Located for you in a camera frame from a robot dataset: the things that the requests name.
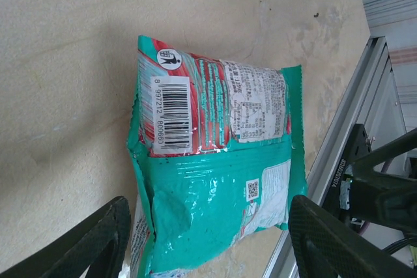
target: snack bag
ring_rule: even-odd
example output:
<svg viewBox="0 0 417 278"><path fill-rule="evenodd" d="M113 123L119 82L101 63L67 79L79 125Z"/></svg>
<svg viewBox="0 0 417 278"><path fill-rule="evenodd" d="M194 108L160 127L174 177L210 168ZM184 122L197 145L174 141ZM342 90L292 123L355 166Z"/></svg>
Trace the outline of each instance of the snack bag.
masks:
<svg viewBox="0 0 417 278"><path fill-rule="evenodd" d="M307 191L301 66L219 61L146 36L138 46L131 277L181 277L255 231L287 229Z"/></svg>

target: barcode number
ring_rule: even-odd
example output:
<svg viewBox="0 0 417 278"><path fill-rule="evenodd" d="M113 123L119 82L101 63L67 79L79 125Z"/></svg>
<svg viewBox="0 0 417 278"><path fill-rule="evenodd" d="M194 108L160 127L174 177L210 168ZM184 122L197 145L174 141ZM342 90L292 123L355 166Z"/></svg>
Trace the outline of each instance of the barcode number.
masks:
<svg viewBox="0 0 417 278"><path fill-rule="evenodd" d="M157 154L192 151L190 79L182 76L152 78L152 104Z"/></svg>
<svg viewBox="0 0 417 278"><path fill-rule="evenodd" d="M246 200L251 201L259 197L259 179L246 182Z"/></svg>

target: metal frame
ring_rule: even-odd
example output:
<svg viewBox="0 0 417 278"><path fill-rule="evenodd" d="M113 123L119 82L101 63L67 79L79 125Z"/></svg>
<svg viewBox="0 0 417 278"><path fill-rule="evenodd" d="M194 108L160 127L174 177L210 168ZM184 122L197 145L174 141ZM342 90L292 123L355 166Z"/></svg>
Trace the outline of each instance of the metal frame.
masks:
<svg viewBox="0 0 417 278"><path fill-rule="evenodd" d="M352 79L343 95L338 110L328 129L319 153L307 178L308 197L318 205L323 202L328 182L343 152L350 130L356 122L365 123L375 99L377 87L385 81L388 58L385 37L368 41L354 71ZM278 244L269 260L263 278L296 277L298 273L291 238L288 231L281 234Z"/></svg>

